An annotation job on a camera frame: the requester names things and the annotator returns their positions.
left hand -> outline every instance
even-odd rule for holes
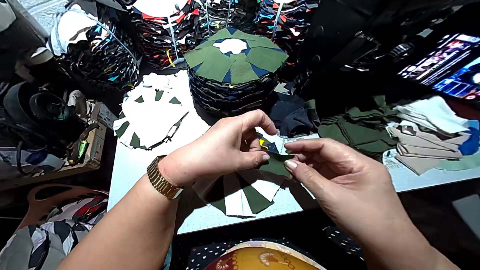
[[[200,178],[254,168],[270,159],[260,151],[256,126],[276,134],[272,120],[261,110],[220,119],[200,138],[163,158],[158,163],[160,173],[170,183],[184,186]]]

white table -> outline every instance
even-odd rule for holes
[[[155,148],[152,151],[128,149],[122,143],[117,143],[108,210],[131,189],[157,155],[159,153]],[[393,184],[397,192],[480,177],[480,167],[465,171],[432,169],[419,176],[394,160],[389,160],[388,163],[387,167],[392,175]],[[284,189],[280,189],[274,198],[275,203],[253,218],[225,216],[223,212],[215,207],[207,207],[191,188],[187,188],[181,196],[177,212],[178,234],[299,212],[318,205],[311,197],[306,195],[305,191],[303,195],[297,196],[297,198],[304,200],[302,203],[299,203],[290,192],[293,188],[295,186],[287,186]]]

fingernail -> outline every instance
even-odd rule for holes
[[[285,166],[290,170],[294,170],[297,167],[297,163],[295,163],[293,160],[286,160]]]

gold watch band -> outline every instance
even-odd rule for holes
[[[174,186],[170,184],[165,178],[160,174],[158,170],[158,162],[161,161],[166,156],[156,157],[152,163],[147,168],[147,176],[152,183],[152,186],[160,193],[163,194],[167,199],[175,199],[183,191],[183,188]]]

green and navy patchwork circle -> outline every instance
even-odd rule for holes
[[[232,51],[222,53],[220,43],[229,39],[241,40],[246,46],[236,54]],[[184,56],[197,76],[233,85],[275,72],[288,57],[270,39],[231,27],[218,31]]]

